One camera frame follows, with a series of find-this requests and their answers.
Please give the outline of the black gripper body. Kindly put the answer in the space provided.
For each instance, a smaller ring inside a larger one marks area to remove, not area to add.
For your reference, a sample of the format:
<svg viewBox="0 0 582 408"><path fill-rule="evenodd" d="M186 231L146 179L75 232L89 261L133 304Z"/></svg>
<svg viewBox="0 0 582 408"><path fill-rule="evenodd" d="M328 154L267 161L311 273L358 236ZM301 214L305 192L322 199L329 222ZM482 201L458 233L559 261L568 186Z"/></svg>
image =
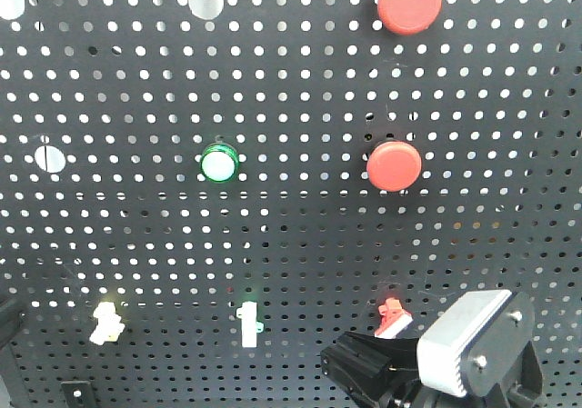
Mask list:
<svg viewBox="0 0 582 408"><path fill-rule="evenodd" d="M437 392L425 387L419 378L417 342L417 338L386 340L392 360L381 380L367 386L336 386L359 407L434 407Z"/></svg>

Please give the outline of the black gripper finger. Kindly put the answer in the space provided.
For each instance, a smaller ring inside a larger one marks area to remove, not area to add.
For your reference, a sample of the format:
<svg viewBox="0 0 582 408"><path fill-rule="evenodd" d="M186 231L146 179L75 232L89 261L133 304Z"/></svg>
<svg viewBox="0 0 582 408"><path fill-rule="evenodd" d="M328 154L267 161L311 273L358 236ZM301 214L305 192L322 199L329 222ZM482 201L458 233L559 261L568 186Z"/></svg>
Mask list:
<svg viewBox="0 0 582 408"><path fill-rule="evenodd" d="M359 333L340 335L321 354L322 373L340 386L367 386L379 381L390 365L386 340Z"/></svg>

